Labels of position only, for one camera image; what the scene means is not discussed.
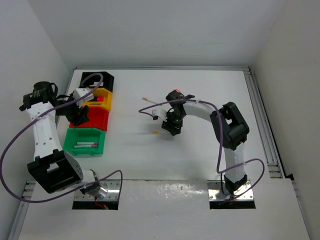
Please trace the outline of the pink black highlighter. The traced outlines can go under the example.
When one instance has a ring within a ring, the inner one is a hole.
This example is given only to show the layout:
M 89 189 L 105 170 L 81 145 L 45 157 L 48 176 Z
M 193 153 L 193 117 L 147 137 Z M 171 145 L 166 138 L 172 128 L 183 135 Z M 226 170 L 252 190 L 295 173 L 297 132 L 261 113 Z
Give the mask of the pink black highlighter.
M 104 101 L 104 97 L 99 96 L 99 97 L 96 98 L 96 101 L 97 102 L 103 102 Z

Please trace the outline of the white pen pink cap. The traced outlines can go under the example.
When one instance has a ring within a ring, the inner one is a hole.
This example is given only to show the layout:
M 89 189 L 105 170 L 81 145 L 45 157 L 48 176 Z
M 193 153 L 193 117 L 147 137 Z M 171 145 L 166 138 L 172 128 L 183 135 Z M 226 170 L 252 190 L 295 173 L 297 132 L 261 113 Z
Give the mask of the white pen pink cap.
M 75 145 L 74 148 L 75 149 L 86 149 L 86 148 L 97 148 L 98 145 L 97 144 L 86 144 L 86 145 Z

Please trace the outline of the white eraser block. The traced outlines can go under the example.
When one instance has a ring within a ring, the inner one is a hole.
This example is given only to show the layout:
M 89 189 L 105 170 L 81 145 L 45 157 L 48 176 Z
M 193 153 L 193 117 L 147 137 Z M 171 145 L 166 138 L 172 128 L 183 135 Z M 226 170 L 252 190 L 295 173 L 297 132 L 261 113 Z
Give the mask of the white eraser block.
M 102 87 L 103 84 L 104 84 L 103 82 L 95 81 L 95 82 L 93 82 L 93 83 L 90 85 L 90 87 L 92 87 L 92 88 L 94 88 L 94 87 L 96 87 L 96 86 Z

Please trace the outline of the white pen orange cap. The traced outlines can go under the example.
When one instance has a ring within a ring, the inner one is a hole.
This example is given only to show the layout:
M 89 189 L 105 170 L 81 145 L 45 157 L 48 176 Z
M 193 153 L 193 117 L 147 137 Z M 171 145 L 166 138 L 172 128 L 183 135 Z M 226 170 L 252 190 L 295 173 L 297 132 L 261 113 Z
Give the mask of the white pen orange cap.
M 152 104 L 154 104 L 154 105 L 158 104 L 158 102 L 153 101 L 153 100 L 151 100 L 151 99 L 149 99 L 149 98 L 146 98 L 146 97 L 143 97 L 142 100 L 144 100 L 144 101 L 146 101 L 146 102 L 149 102 L 149 103 L 152 103 Z

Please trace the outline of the white pen purple cap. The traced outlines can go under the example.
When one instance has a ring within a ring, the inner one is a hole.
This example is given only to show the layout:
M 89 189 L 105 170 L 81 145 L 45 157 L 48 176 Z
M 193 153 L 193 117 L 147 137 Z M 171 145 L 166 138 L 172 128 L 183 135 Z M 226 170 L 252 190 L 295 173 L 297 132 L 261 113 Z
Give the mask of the white pen purple cap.
M 98 145 L 98 142 L 77 142 L 76 145 L 83 146 L 83 145 Z

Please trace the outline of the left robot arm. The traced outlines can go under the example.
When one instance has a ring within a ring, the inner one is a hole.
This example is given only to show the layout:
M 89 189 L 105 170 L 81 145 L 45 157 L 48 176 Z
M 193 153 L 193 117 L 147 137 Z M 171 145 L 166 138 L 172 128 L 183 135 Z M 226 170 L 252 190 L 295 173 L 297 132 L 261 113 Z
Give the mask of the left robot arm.
M 49 194 L 72 186 L 83 186 L 97 180 L 93 170 L 82 170 L 80 164 L 65 150 L 59 140 L 56 116 L 65 116 L 78 126 L 89 121 L 89 107 L 84 102 L 94 98 L 88 87 L 76 88 L 69 96 L 58 96 L 54 83 L 40 81 L 33 91 L 24 95 L 21 111 L 26 111 L 34 136 L 34 160 L 28 172 Z

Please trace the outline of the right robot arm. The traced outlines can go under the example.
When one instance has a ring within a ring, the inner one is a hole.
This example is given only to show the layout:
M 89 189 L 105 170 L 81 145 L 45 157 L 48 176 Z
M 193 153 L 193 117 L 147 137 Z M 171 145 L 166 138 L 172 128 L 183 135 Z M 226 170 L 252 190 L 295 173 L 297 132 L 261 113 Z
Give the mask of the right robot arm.
M 216 139 L 222 143 L 224 150 L 227 169 L 224 175 L 225 188 L 234 194 L 248 180 L 243 151 L 250 132 L 249 126 L 235 103 L 228 102 L 215 110 L 208 104 L 190 101 L 193 97 L 185 96 L 177 90 L 170 92 L 165 99 L 169 101 L 171 109 L 166 112 L 161 128 L 172 136 L 178 135 L 181 133 L 183 118 L 187 115 L 211 122 Z

